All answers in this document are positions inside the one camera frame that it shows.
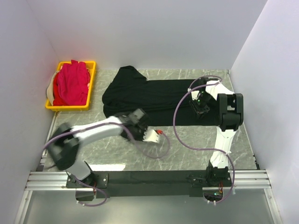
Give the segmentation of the black t shirt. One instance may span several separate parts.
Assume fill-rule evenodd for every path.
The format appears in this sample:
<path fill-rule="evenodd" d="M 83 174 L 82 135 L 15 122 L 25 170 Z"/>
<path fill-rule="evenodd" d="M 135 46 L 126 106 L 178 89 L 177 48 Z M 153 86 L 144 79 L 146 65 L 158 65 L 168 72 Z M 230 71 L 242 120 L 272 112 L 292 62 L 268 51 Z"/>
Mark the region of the black t shirt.
<path fill-rule="evenodd" d="M 186 98 L 192 80 L 152 80 L 133 66 L 121 67 L 102 96 L 106 117 L 141 108 L 149 116 L 150 126 L 216 126 L 216 101 L 208 103 L 209 112 L 197 117 Z"/>

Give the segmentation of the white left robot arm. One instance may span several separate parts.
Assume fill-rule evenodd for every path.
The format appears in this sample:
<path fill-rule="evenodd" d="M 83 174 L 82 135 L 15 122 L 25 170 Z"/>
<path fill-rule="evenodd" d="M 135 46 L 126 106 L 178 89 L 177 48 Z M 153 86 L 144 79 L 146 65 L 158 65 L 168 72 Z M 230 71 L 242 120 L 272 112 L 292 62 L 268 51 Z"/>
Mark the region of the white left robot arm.
<path fill-rule="evenodd" d="M 95 141 L 121 136 L 125 139 L 142 141 L 148 128 L 149 117 L 142 109 L 131 113 L 119 113 L 105 120 L 81 126 L 63 123 L 46 143 L 55 166 L 60 171 L 72 174 L 78 184 L 87 188 L 96 183 L 95 174 L 78 157 L 81 148 Z"/>

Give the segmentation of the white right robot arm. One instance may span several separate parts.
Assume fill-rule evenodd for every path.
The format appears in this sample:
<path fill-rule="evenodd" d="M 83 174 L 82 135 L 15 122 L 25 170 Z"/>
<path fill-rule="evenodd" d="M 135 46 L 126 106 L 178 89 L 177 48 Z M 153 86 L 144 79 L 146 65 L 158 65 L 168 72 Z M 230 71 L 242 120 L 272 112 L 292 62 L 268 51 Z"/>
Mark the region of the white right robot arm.
<path fill-rule="evenodd" d="M 201 77 L 192 84 L 198 82 L 201 86 L 192 90 L 192 85 L 187 89 L 191 94 L 190 105 L 199 119 L 210 112 L 208 105 L 212 100 L 216 101 L 215 122 L 216 141 L 215 148 L 209 164 L 206 168 L 205 181 L 210 186 L 217 186 L 230 180 L 228 174 L 231 145 L 236 131 L 243 123 L 243 95 L 234 93 L 226 88 L 220 78 Z"/>

